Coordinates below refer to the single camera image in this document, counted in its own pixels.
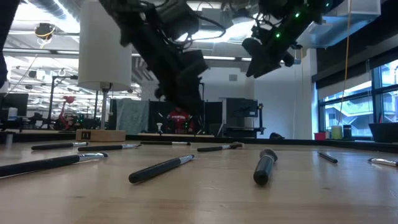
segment white cylinder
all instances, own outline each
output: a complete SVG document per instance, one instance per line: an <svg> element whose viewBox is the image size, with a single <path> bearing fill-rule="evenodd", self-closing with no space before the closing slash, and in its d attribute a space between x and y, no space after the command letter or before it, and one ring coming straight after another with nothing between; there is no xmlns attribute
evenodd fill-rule
<svg viewBox="0 0 398 224"><path fill-rule="evenodd" d="M78 86L111 91L131 87L131 45L122 47L120 28L98 1L85 1L80 11Z"/></svg>

